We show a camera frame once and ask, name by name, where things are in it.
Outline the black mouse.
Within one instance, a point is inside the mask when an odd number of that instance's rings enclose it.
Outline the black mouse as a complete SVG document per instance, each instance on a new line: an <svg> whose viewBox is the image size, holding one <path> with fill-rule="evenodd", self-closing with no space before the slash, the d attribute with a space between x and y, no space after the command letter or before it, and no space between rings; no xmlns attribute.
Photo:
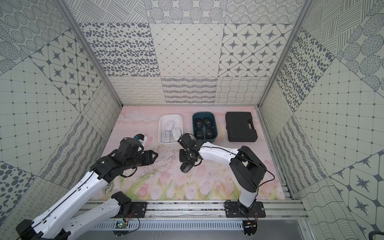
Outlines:
<svg viewBox="0 0 384 240"><path fill-rule="evenodd" d="M188 173L194 167L194 165L195 164L193 162L184 162L182 163L180 170L183 173Z"/></svg>
<svg viewBox="0 0 384 240"><path fill-rule="evenodd" d="M216 134L213 128L206 128L206 139L215 138Z"/></svg>
<svg viewBox="0 0 384 240"><path fill-rule="evenodd" d="M204 139L204 131L202 129L196 129L195 130L195 137L199 140Z"/></svg>
<svg viewBox="0 0 384 240"><path fill-rule="evenodd" d="M209 117L203 118L203 122L207 128L211 128L213 126L213 121Z"/></svg>
<svg viewBox="0 0 384 240"><path fill-rule="evenodd" d="M204 127L204 121L201 118L195 119L195 128L196 129L202 129Z"/></svg>

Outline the white oval mouse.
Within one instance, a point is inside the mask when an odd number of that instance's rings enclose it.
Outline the white oval mouse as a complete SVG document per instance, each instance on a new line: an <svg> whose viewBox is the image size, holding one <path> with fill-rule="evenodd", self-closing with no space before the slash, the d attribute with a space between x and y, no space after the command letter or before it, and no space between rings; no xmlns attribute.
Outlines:
<svg viewBox="0 0 384 240"><path fill-rule="evenodd" d="M175 126L176 121L171 119L165 122L165 130L171 131Z"/></svg>

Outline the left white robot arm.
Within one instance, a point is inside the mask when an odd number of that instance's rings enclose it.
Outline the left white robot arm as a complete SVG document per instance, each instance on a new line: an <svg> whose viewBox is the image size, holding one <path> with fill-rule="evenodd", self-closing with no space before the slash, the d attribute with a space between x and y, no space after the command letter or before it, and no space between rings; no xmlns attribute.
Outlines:
<svg viewBox="0 0 384 240"><path fill-rule="evenodd" d="M145 150L147 138L136 135L124 138L118 149L98 159L89 172L60 200L33 220L23 220L16 227L20 240L75 240L106 219L137 216L132 200L117 192L106 202L81 217L74 215L99 190L115 178L124 178L124 171L152 165L158 153Z"/></svg>

